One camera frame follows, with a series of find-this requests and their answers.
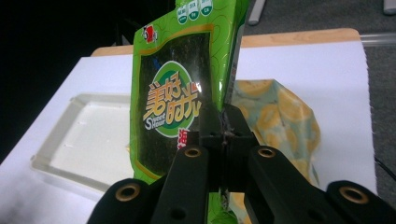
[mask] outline black cable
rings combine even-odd
[[[396,175],[386,166],[381,160],[379,160],[377,157],[374,157],[375,162],[382,168],[384,169],[385,172],[390,175],[390,177],[393,178],[394,181],[396,181]]]

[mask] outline wooden table edge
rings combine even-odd
[[[276,47],[346,41],[361,41],[359,32],[351,28],[340,28],[331,30],[304,31],[270,35],[244,35],[242,37],[241,47]],[[125,55],[132,54],[133,52],[133,45],[103,47],[96,49],[91,56]]]

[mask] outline metal ring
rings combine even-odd
[[[126,184],[116,191],[116,198],[120,202],[128,202],[137,197],[140,193],[140,186],[136,183]]]
[[[201,150],[198,148],[195,148],[195,147],[189,148],[184,151],[184,155],[186,155],[187,157],[190,157],[190,158],[199,157],[199,156],[201,156]]]
[[[260,148],[258,152],[259,152],[259,155],[261,155],[262,157],[265,157],[265,158],[273,158],[276,154],[270,148]]]
[[[345,186],[341,187],[340,189],[341,195],[350,202],[365,204],[369,202],[369,197],[359,189]]]

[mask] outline green snack package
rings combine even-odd
[[[248,0],[176,0],[175,10],[135,33],[134,178],[152,183],[165,175],[187,132],[198,131],[200,107],[230,103],[247,9]],[[210,219],[220,196],[209,201]]]

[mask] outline white tray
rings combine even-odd
[[[33,168],[106,191],[132,177],[129,95],[80,94],[33,156]]]

